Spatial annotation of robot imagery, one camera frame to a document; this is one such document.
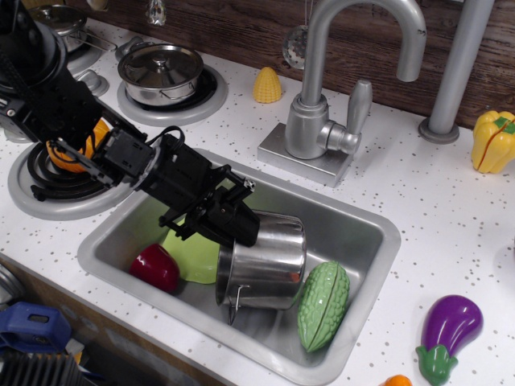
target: wooden backsplash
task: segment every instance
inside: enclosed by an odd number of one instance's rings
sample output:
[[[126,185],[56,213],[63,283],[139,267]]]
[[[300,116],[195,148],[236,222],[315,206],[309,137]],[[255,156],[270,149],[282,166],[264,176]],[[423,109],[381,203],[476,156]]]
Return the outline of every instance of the wooden backsplash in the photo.
[[[282,41],[292,27],[303,24],[303,0],[164,1],[164,27],[146,22],[148,0],[110,0],[107,12],[92,11],[84,0],[66,3],[81,8],[90,18],[302,79],[303,72],[290,68],[283,59]],[[448,0],[418,3],[427,24],[418,80],[403,83],[395,76],[402,41],[395,19],[379,6],[358,5],[340,12],[332,24],[323,86],[350,93],[358,79],[367,78],[373,82],[375,102],[431,115],[463,4]],[[514,20],[515,2],[497,0],[456,120],[459,125],[473,127],[486,109],[515,110]]]

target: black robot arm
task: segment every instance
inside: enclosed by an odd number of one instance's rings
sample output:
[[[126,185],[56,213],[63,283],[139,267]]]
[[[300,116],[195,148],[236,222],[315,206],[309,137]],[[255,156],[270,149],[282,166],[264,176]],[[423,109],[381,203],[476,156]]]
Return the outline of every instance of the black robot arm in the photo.
[[[199,232],[228,247],[235,240],[247,246],[256,242],[259,219],[243,202],[253,182],[229,165],[213,168],[184,143],[178,127],[148,142],[75,81],[66,64],[66,47],[54,31],[35,23],[19,0],[0,0],[0,124],[5,129],[49,142],[107,187],[129,181],[165,203],[169,210],[159,224],[183,239]],[[80,150],[100,119],[113,128],[89,159]]]

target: purple eggplant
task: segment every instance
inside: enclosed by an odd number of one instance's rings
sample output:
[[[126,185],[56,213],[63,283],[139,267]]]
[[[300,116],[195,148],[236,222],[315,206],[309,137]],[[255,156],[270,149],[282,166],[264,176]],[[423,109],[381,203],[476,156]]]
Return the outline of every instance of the purple eggplant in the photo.
[[[445,384],[458,363],[455,355],[474,340],[483,327],[483,315],[471,300],[459,295],[440,298],[429,310],[417,347],[418,368],[432,386]]]

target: stainless steel pot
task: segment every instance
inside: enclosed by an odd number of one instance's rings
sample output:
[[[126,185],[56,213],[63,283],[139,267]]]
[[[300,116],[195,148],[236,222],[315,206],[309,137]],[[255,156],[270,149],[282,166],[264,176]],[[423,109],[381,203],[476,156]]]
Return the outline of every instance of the stainless steel pot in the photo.
[[[82,47],[83,44],[88,44],[102,51],[115,51],[117,49],[116,44],[99,38],[83,29],[88,19],[77,8],[61,5],[39,6],[32,8],[30,13],[36,22],[45,24],[57,32],[63,39],[68,52],[74,52]]]
[[[216,303],[229,304],[229,324],[242,306],[287,310],[297,299],[306,266],[306,235],[300,219],[256,211],[260,220],[253,247],[220,246]]]
[[[200,55],[173,44],[136,47],[118,64],[126,91],[149,106],[175,105],[191,97],[204,68]]]

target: stove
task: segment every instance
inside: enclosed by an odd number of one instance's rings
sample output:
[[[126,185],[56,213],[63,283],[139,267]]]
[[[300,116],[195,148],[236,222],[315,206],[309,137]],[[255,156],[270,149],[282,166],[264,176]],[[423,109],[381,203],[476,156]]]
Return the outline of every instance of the stove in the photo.
[[[111,39],[119,46],[124,43],[120,40],[126,39],[123,35],[134,36],[128,31],[126,34],[118,31]],[[76,79],[87,78],[84,82],[88,86],[89,83],[100,85],[102,101],[150,138],[170,125],[189,125],[211,116],[225,103],[229,90],[222,75],[204,65],[192,97],[166,108],[141,105],[127,95],[125,84],[117,73],[114,52],[102,52],[87,44],[69,55],[68,70]],[[92,70],[101,82],[94,80]],[[106,82],[108,88],[109,84],[119,84],[119,87],[105,90]],[[94,216],[116,206],[133,191],[128,183],[105,189],[86,174],[73,175],[57,168],[50,161],[46,146],[41,144],[29,146],[16,159],[10,169],[8,188],[17,207],[44,220],[78,220]]]

